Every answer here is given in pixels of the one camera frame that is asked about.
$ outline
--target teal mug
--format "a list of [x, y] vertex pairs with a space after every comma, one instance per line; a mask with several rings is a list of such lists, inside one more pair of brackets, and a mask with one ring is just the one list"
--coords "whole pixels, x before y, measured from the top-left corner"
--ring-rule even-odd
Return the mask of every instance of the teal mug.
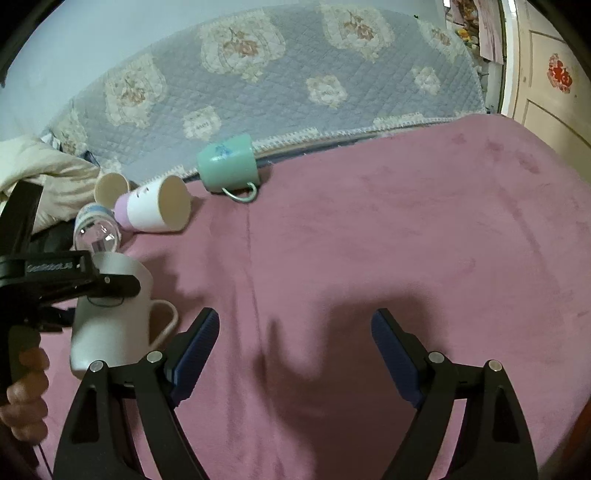
[[[212, 193], [224, 192], [242, 203], [252, 202], [258, 194], [261, 179], [248, 134], [209, 144], [197, 155], [197, 170], [204, 187]], [[243, 189], [250, 190], [246, 197], [232, 193]]]

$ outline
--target metal screw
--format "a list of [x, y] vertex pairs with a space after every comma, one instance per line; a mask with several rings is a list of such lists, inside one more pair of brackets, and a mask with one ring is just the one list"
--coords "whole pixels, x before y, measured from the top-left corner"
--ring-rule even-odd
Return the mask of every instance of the metal screw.
[[102, 362], [102, 360], [95, 360], [94, 362], [92, 362], [90, 364], [90, 371], [91, 372], [98, 372], [102, 368], [103, 368], [103, 362]]
[[442, 364], [445, 360], [445, 356], [439, 352], [431, 352], [429, 354], [429, 360], [434, 364]]
[[151, 364], [160, 362], [162, 360], [162, 352], [159, 352], [157, 350], [155, 350], [154, 352], [150, 352], [146, 356], [146, 360], [148, 360], [148, 362], [150, 362]]
[[488, 362], [488, 366], [491, 368], [491, 370], [493, 370], [493, 372], [500, 372], [503, 370], [503, 366], [498, 360], [491, 360]]

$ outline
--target quilted blue bedspread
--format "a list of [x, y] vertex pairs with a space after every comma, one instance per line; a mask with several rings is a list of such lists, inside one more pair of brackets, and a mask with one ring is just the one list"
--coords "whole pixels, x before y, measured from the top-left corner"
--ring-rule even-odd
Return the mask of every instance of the quilted blue bedspread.
[[484, 113], [452, 32], [392, 11], [297, 5], [195, 25], [73, 98], [49, 129], [137, 183], [196, 173], [210, 142], [249, 133], [257, 156]]

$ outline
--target mug handle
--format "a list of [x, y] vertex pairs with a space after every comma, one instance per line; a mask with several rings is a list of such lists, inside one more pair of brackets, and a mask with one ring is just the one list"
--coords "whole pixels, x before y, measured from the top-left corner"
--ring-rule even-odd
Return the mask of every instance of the mug handle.
[[250, 192], [250, 194], [248, 195], [248, 197], [239, 197], [239, 196], [234, 195], [233, 193], [227, 191], [226, 189], [222, 189], [222, 192], [224, 192], [226, 195], [228, 195], [235, 202], [251, 203], [256, 198], [256, 196], [258, 195], [258, 189], [257, 189], [256, 185], [253, 182], [251, 182], [251, 181], [249, 181], [247, 183], [247, 185], [252, 190], [252, 192]]
[[162, 344], [162, 342], [164, 342], [164, 339], [168, 335], [170, 335], [178, 325], [178, 311], [172, 303], [170, 303], [167, 300], [152, 300], [152, 306], [150, 307], [150, 311], [154, 308], [155, 305], [167, 305], [173, 312], [173, 318], [172, 320], [170, 320], [168, 325], [164, 327], [162, 332], [160, 332], [158, 336], [154, 339], [154, 341], [150, 344], [150, 346], [148, 347], [150, 349], [150, 352], [152, 350], [156, 350]]

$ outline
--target bed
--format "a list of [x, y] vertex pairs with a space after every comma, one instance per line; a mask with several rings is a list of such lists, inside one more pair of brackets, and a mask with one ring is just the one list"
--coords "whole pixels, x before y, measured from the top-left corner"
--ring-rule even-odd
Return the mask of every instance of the bed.
[[[126, 251], [159, 279], [154, 297], [177, 306], [181, 330], [204, 306], [220, 313], [218, 343], [176, 411], [208, 475], [379, 479], [413, 410], [371, 339], [377, 307], [455, 362], [500, 360], [544, 472], [591, 393], [589, 186], [492, 115], [305, 155], [268, 175], [249, 206], [191, 183], [185, 233], [140, 235]], [[77, 380], [67, 333], [42, 346], [53, 458]], [[144, 473], [158, 478], [131, 417]]]

